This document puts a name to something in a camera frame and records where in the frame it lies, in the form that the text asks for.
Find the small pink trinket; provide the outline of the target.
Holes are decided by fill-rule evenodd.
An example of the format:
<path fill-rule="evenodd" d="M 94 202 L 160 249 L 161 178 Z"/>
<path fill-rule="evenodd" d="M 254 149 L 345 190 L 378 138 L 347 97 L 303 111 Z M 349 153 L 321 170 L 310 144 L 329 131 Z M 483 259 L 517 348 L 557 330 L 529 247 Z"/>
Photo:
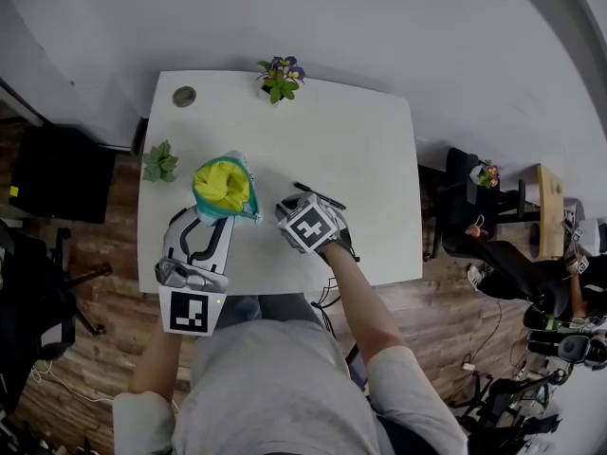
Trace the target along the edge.
<path fill-rule="evenodd" d="M 479 214 L 475 222 L 467 227 L 465 233 L 476 239 L 486 240 L 489 234 L 483 228 L 484 223 L 485 216 L 483 214 Z"/>

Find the person's grey shirt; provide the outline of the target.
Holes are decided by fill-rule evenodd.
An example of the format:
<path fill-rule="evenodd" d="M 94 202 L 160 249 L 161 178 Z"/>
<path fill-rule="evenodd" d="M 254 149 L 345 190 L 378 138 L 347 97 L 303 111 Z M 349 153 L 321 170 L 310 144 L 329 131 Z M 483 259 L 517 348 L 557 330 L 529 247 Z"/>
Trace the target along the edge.
<path fill-rule="evenodd" d="M 191 389 L 179 411 L 153 392 L 115 398 L 115 455 L 395 455 L 384 421 L 437 455 L 468 455 L 468 440 L 404 346 L 350 378 L 336 341 L 315 323 L 249 321 L 196 341 Z"/>

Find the person's right forearm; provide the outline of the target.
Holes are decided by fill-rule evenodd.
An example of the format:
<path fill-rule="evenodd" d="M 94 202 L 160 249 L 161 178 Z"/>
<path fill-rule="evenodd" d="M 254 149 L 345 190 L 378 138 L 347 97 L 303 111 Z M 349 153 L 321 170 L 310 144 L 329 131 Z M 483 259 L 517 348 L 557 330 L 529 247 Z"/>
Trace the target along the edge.
<path fill-rule="evenodd" d="M 355 259 L 337 243 L 322 248 L 336 279 L 348 327 L 365 365 L 382 351 L 403 347 L 394 317 L 377 296 Z"/>

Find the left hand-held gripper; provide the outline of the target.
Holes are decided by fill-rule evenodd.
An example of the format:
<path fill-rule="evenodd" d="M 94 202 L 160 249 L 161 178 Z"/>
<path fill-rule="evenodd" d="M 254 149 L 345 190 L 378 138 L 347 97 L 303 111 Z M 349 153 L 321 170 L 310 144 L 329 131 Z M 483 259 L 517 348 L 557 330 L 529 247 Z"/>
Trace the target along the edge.
<path fill-rule="evenodd" d="M 218 220 L 207 248 L 191 254 L 187 238 L 200 224 L 196 206 L 171 219 L 163 238 L 163 258 L 155 270 L 165 332 L 198 337 L 214 332 L 227 297 L 229 280 L 220 274 L 225 271 L 234 223 L 234 216 Z"/>

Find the black cabinet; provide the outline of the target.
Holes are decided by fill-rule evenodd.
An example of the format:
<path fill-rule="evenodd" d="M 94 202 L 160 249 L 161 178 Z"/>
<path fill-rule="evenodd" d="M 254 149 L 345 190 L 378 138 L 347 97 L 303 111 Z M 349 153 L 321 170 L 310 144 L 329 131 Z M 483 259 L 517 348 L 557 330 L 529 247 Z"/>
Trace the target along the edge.
<path fill-rule="evenodd" d="M 74 127 L 28 127 L 12 169 L 9 203 L 35 216 L 102 224 L 115 158 Z"/>

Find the white table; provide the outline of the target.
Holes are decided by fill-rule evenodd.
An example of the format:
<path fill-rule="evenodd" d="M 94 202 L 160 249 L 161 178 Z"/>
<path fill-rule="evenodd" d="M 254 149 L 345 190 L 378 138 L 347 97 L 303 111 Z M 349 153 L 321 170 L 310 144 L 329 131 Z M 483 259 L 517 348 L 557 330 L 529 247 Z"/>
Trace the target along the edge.
<path fill-rule="evenodd" d="M 172 103 L 191 86 L 196 100 Z M 194 172 L 230 151 L 251 168 L 263 211 L 232 236 L 226 275 L 232 295 L 316 292 L 330 278 L 315 254 L 280 234 L 275 205 L 301 182 L 346 206 L 360 267 L 369 283 L 422 275 L 422 227 L 414 130 L 402 98 L 355 86 L 307 81 L 294 100 L 271 105 L 248 72 L 165 71 L 159 75 L 145 143 L 168 139 L 178 158 L 174 182 L 144 181 L 138 196 L 138 285 L 157 291 L 154 267 L 171 218 L 194 202 Z"/>

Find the teal yellow pencil pouch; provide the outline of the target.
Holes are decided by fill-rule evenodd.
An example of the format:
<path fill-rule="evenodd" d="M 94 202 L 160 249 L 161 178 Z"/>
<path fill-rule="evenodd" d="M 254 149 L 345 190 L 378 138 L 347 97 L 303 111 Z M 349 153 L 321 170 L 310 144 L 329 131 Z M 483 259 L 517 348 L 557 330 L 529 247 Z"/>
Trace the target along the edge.
<path fill-rule="evenodd" d="M 236 222 L 263 219 L 255 180 L 246 157 L 230 151 L 209 160 L 193 175 L 192 184 L 198 218 L 207 226 L 234 218 Z"/>

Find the black reclined office chair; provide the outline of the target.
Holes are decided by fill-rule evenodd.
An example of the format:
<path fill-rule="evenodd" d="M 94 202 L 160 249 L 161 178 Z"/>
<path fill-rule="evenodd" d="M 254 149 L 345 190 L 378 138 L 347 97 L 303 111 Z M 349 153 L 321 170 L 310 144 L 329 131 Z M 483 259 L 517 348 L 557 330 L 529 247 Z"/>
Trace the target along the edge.
<path fill-rule="evenodd" d="M 432 199 L 436 209 L 434 242 L 456 258 L 480 260 L 497 266 L 511 280 L 521 283 L 532 304 L 532 309 L 546 316 L 558 317 L 568 308 L 567 286 L 551 281 L 544 272 L 535 270 L 533 262 L 513 244 L 495 238 L 498 210 L 506 201 L 499 188 L 486 189 L 475 185 L 469 178 L 470 170 L 480 160 L 459 149 L 451 148 L 447 154 L 446 170 L 440 189 Z M 479 214 L 485 216 L 486 240 L 465 233 Z"/>

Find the black pen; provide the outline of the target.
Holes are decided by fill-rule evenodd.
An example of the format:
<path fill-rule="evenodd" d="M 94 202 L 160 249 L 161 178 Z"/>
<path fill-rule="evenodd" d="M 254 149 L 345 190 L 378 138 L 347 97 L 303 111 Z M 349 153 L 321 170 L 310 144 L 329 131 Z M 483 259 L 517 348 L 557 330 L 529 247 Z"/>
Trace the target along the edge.
<path fill-rule="evenodd" d="M 317 191 L 312 190 L 311 188 L 309 188 L 308 186 L 306 186 L 305 184 L 303 184 L 301 182 L 294 182 L 293 186 L 300 191 L 316 194 L 322 201 L 324 201 L 325 203 L 327 203 L 328 205 L 332 206 L 335 209 L 346 210 L 346 206 L 344 204 L 342 204 L 339 201 L 336 201 L 332 198 L 329 198 L 328 196 L 323 195 Z"/>

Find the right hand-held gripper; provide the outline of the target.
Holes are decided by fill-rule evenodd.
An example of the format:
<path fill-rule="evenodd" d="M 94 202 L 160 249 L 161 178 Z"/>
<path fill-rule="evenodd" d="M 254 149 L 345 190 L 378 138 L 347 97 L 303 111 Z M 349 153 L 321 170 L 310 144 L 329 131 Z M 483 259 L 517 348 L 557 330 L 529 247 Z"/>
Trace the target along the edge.
<path fill-rule="evenodd" d="M 274 215 L 281 234 L 300 253 L 323 255 L 324 246 L 336 243 L 350 255 L 354 254 L 345 217 L 315 192 L 288 196 L 275 205 Z"/>

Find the person's left forearm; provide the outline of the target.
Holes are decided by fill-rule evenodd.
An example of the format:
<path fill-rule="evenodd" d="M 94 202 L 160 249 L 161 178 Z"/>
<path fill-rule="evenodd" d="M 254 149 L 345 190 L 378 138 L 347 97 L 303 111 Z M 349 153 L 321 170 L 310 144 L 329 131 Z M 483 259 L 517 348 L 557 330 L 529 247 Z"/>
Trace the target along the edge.
<path fill-rule="evenodd" d="M 158 323 L 134 369 L 129 392 L 153 392 L 168 403 L 173 400 L 182 335 L 167 333 Z"/>

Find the pink yellow flower potted plant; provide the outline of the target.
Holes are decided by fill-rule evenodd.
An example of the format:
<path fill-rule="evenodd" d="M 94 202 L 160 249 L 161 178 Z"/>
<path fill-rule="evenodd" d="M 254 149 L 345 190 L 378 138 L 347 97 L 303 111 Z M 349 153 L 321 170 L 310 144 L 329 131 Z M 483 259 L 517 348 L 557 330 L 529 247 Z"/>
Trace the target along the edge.
<path fill-rule="evenodd" d="M 500 182 L 499 169 L 490 160 L 480 161 L 470 170 L 469 178 L 479 187 L 493 189 Z"/>

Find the small green succulent plant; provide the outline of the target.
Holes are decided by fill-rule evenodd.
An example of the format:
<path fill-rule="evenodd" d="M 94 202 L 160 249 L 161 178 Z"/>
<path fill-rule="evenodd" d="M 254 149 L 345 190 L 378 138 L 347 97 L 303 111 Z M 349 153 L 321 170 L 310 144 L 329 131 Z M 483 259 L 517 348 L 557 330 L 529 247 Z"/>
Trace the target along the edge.
<path fill-rule="evenodd" d="M 168 139 L 160 144 L 153 146 L 148 153 L 142 157 L 143 173 L 142 179 L 148 182 L 166 182 L 175 181 L 175 169 L 178 158 L 171 153 L 172 147 Z"/>

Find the light wooden desk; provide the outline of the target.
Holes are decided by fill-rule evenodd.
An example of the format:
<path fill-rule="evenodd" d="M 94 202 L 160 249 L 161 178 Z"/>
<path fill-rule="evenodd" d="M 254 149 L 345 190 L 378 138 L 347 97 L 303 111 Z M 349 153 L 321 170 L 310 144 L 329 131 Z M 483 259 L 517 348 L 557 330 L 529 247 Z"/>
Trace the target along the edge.
<path fill-rule="evenodd" d="M 564 204 L 561 180 L 543 164 L 537 166 L 540 191 L 539 258 L 561 257 L 564 250 Z"/>

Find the purple flower potted plant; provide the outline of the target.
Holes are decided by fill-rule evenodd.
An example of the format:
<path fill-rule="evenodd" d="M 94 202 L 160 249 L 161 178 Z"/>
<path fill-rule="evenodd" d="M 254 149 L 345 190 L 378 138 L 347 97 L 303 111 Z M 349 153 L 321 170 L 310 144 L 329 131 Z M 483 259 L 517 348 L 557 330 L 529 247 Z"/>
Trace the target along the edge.
<path fill-rule="evenodd" d="M 294 100 L 295 92 L 304 85 L 306 73 L 295 56 L 274 56 L 269 61 L 257 63 L 262 71 L 257 80 L 260 92 L 271 105 L 282 100 Z"/>

